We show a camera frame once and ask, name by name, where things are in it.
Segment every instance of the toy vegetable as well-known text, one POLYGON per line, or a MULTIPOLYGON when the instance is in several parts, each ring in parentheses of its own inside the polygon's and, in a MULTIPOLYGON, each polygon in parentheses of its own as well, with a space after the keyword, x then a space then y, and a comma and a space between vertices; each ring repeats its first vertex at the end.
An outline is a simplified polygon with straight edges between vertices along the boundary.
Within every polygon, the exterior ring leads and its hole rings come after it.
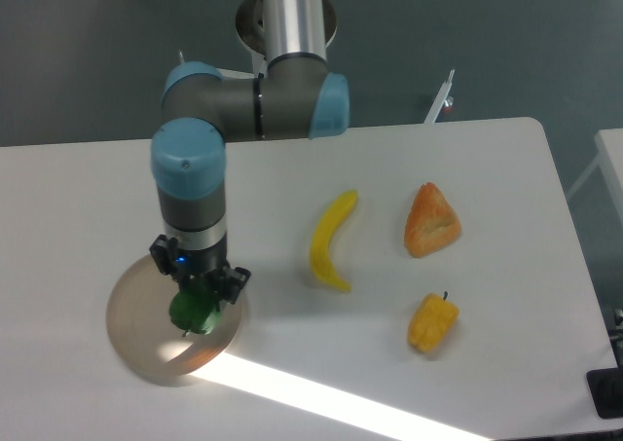
POLYGON ((416 349, 427 352, 433 350, 444 338, 458 317, 454 303, 434 293, 429 293, 411 318, 407 339, 416 349))

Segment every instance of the orange bread slice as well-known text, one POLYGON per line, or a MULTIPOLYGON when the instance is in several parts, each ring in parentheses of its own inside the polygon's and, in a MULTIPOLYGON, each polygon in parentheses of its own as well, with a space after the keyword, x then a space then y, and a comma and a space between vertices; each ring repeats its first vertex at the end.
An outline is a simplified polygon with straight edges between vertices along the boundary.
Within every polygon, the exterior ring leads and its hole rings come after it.
POLYGON ((460 236, 460 222, 434 183, 421 185, 405 226, 405 246, 421 258, 460 236))

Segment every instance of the translucent plate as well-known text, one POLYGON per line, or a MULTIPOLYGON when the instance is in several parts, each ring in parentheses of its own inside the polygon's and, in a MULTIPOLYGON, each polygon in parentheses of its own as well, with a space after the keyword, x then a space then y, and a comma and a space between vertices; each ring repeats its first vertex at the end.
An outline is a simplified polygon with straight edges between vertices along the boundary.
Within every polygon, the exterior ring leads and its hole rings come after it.
POLYGON ((106 328, 110 342, 126 365, 142 378, 163 386, 201 381, 190 373, 201 368, 232 341, 245 306, 244 294, 223 310, 208 335, 175 327, 168 306, 178 287, 158 271, 151 256, 138 260, 121 276, 108 300, 106 328))

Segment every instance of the toy banana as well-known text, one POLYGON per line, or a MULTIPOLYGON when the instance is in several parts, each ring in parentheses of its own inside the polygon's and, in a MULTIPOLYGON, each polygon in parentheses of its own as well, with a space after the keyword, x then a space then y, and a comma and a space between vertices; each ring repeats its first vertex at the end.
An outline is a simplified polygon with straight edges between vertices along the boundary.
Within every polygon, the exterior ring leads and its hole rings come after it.
POLYGON ((357 204, 357 192, 339 195, 324 211, 315 227, 310 246, 310 266, 315 276, 341 292, 350 292, 350 284, 340 277, 329 256, 331 238, 357 204))

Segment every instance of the green vegetable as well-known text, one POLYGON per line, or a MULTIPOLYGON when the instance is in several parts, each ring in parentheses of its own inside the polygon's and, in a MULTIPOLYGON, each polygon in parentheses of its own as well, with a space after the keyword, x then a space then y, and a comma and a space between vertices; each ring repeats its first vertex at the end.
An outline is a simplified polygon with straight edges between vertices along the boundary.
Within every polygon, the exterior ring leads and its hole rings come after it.
POLYGON ((189 285, 173 297, 168 314, 175 326, 195 334, 209 334, 221 320, 216 294, 207 280, 200 277, 192 278, 189 285))

